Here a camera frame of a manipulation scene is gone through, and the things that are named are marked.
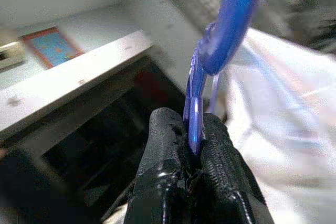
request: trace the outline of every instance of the red frame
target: red frame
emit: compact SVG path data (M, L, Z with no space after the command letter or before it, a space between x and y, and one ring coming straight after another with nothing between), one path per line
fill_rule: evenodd
M36 54L39 58L41 58L41 60L48 66L48 68L52 68L54 67L53 64L51 64L51 62L45 57L44 54L42 54L39 50L37 50L34 45L32 43L29 42L29 40L31 39L35 39L41 36L45 36L47 34L51 34L51 33L58 33L60 37L62 37L70 46L72 46L75 50L76 50L76 56L80 56L82 54L85 54L84 51L82 51L80 48L78 48L77 46L75 46L75 44L69 40L66 36L64 36L64 34L62 34L57 27L52 27L52 28L48 28L45 30L41 30L41 31L37 31L35 33L32 34L27 34L21 37L22 41L34 52L34 54Z

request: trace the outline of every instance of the white shelf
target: white shelf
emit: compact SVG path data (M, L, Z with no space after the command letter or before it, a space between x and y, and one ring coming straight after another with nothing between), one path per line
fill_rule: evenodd
M139 30L0 90L0 142L136 61L151 46Z

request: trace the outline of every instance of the cable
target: cable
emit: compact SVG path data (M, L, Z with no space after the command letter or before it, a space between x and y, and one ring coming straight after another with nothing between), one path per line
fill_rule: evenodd
M127 197L129 192L133 189L135 184L135 178L132 180L131 183L124 189L124 191L121 192L121 194L115 199L113 204L109 207L109 209L105 212L103 217L100 218L100 221L103 223L106 221L114 212L115 210L120 206L121 202Z

